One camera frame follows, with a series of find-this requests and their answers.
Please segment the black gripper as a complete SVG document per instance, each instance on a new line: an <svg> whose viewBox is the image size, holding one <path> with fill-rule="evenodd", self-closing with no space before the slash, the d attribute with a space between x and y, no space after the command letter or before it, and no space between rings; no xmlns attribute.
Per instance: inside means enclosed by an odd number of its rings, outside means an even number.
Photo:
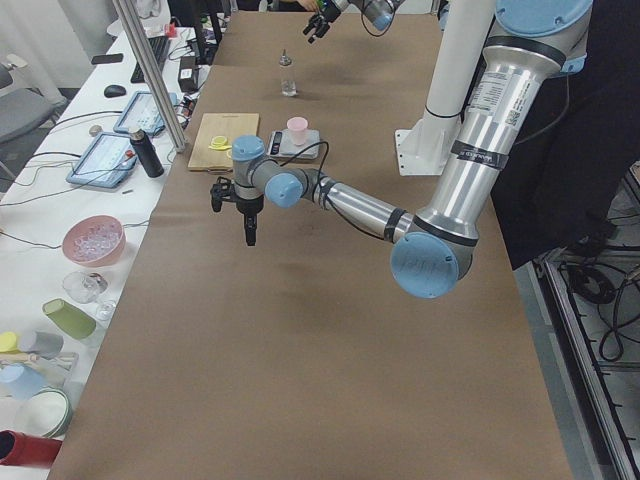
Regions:
<svg viewBox="0 0 640 480"><path fill-rule="evenodd" d="M259 196L253 199L238 198L236 208L243 214L245 242L249 246L255 246L257 238L257 215L264 208L264 197Z"/></svg>
<svg viewBox="0 0 640 480"><path fill-rule="evenodd" d="M330 24L323 21L335 21L345 11L345 0L321 0L319 13L311 16L302 33L309 36L308 43L313 44L317 39L323 38L328 32Z"/></svg>

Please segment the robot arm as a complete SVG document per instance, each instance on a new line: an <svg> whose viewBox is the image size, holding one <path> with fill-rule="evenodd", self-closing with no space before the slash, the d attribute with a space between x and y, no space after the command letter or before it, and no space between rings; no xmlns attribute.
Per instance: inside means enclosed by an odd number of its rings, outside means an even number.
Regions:
<svg viewBox="0 0 640 480"><path fill-rule="evenodd" d="M320 1L319 11L311 16L302 33L309 44L323 38L342 13L350 6L357 9L365 31L374 37L383 36L393 23L403 1L366 0L366 1Z"/></svg>
<svg viewBox="0 0 640 480"><path fill-rule="evenodd" d="M579 72L586 58L588 1L434 2L442 42L421 119L396 134L404 175L434 175L429 203L415 213L332 179L288 168L254 135L232 145L233 175L212 187L211 204L235 204L246 242L256 240L265 202L301 199L389 242L396 283L419 298L451 291L468 272L477 219L544 81Z"/></svg>

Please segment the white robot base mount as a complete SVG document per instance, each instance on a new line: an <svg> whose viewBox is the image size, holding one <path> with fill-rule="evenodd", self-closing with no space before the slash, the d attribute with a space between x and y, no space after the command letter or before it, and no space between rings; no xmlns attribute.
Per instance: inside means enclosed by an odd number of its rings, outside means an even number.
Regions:
<svg viewBox="0 0 640 480"><path fill-rule="evenodd" d="M396 132L402 176L439 175L461 129L460 115L494 18L491 0L451 1L421 119Z"/></svg>

